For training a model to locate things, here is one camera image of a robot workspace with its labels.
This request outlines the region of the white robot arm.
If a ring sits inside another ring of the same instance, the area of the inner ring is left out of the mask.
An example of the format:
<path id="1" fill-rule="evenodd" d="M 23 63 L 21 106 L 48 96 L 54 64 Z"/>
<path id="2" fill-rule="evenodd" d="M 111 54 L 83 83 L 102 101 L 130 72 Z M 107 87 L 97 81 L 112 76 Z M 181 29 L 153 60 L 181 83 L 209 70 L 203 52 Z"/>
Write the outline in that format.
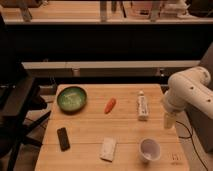
<path id="1" fill-rule="evenodd" d="M 169 77 L 169 89 L 161 100 L 165 109 L 165 129 L 173 127 L 177 114 L 184 111 L 188 104 L 213 119 L 213 91 L 208 88 L 210 81 L 209 71 L 200 66 L 176 72 Z"/>

